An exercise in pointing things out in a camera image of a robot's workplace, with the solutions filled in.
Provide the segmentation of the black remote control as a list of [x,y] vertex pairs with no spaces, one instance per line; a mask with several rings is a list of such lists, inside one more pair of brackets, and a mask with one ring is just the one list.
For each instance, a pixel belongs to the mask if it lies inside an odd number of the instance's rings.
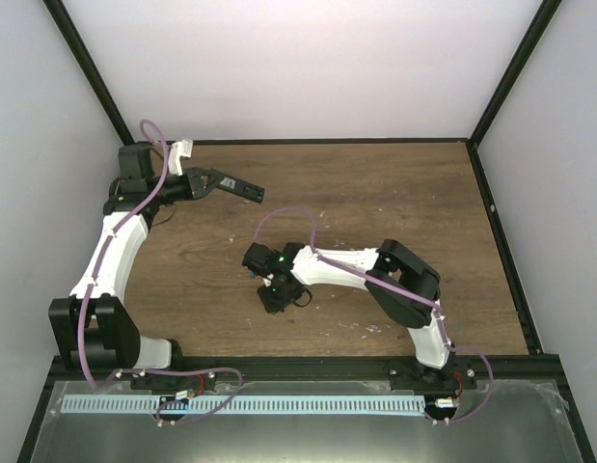
[[224,176],[217,185],[222,191],[232,193],[244,200],[261,204],[265,189],[237,177]]

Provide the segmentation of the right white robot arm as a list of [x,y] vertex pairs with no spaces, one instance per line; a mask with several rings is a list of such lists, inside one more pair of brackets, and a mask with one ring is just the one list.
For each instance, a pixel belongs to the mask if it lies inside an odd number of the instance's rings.
[[370,294],[384,314],[408,330],[415,347],[418,376],[431,389],[452,376],[452,342],[444,327],[441,277],[400,242],[386,239],[377,248],[324,250],[289,242],[281,250],[252,243],[242,265],[262,278],[258,297],[268,313],[298,305],[313,286],[343,286]]

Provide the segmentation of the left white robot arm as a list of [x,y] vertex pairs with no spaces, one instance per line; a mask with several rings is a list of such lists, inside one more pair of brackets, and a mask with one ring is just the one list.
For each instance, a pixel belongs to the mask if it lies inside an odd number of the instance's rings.
[[124,303],[136,256],[148,238],[159,209],[196,201],[225,175],[184,168],[192,155],[190,139],[168,149],[140,142],[120,148],[120,174],[110,184],[103,206],[100,238],[90,262],[69,296],[54,299],[48,316],[65,369],[87,381],[103,369],[152,370],[164,389],[178,388],[186,378],[179,343],[143,335]]

